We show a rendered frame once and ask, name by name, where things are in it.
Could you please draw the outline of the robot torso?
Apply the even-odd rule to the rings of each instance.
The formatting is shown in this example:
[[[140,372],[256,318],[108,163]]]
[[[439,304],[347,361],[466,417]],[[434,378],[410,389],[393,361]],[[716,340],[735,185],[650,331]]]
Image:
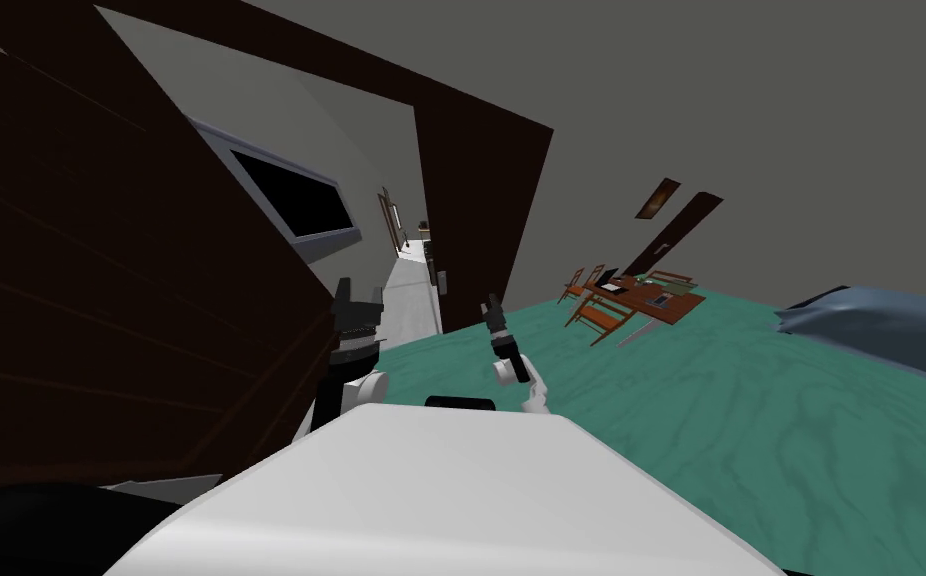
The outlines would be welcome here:
[[[784,576],[559,415],[364,404],[104,576]]]

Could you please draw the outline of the brown wooden table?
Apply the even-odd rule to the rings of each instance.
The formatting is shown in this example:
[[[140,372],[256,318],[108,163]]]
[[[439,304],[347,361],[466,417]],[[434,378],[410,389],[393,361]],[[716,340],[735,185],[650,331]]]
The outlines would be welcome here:
[[[627,308],[635,315],[643,315],[648,319],[646,324],[619,341],[616,344],[618,348],[631,344],[659,326],[677,324],[706,299],[691,288],[678,287],[675,282],[665,283],[650,275],[587,282],[584,288],[590,295],[610,305]]]

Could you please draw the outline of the orange wooden chair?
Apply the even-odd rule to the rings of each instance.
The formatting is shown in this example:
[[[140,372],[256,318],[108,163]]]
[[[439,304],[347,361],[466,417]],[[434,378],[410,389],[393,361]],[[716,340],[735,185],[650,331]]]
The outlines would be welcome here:
[[[588,273],[587,277],[584,277],[585,269],[579,269],[572,277],[571,281],[565,284],[565,289],[557,300],[557,303],[560,303],[566,299],[578,299],[584,292],[584,286],[588,283],[593,283],[598,280],[599,276],[604,270],[604,265],[599,264],[594,266],[594,268]]]
[[[590,347],[594,347],[608,335],[623,327],[635,314],[634,308],[587,292],[578,299],[564,326],[581,324],[595,331],[597,337],[589,344]]]

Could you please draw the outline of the grey framed dark window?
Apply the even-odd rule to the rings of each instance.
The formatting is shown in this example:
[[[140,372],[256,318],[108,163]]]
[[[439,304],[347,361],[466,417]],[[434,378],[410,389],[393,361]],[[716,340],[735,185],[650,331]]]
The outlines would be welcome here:
[[[335,180],[200,120],[188,121],[305,263],[362,240]]]

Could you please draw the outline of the brown framed wall picture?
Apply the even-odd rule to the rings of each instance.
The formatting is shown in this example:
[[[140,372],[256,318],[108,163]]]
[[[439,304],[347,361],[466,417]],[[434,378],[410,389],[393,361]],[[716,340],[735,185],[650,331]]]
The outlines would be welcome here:
[[[678,181],[663,178],[656,190],[652,192],[637,212],[635,218],[649,220],[656,216],[680,186],[681,183]]]

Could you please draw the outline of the dark brown closed door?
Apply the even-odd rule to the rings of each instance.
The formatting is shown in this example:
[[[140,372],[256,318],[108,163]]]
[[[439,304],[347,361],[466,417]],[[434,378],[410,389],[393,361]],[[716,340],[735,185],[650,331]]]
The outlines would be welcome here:
[[[656,268],[656,265],[669,253],[669,251],[694,230],[697,225],[710,215],[723,201],[723,198],[708,192],[703,191],[697,193],[680,212],[673,217],[658,236],[647,245],[641,254],[627,266],[623,274],[626,276],[638,276],[646,274]]]

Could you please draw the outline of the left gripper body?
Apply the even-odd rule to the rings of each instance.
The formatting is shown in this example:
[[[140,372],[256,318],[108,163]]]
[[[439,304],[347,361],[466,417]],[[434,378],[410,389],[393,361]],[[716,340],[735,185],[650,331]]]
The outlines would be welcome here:
[[[334,303],[334,328],[340,340],[374,336],[381,324],[384,306],[381,303]]]

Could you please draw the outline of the dark brown door leaf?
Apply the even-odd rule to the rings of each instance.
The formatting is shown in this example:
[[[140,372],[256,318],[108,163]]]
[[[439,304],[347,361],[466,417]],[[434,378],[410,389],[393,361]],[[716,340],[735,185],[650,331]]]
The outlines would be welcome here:
[[[0,0],[0,487],[239,474],[330,301],[89,0]]]

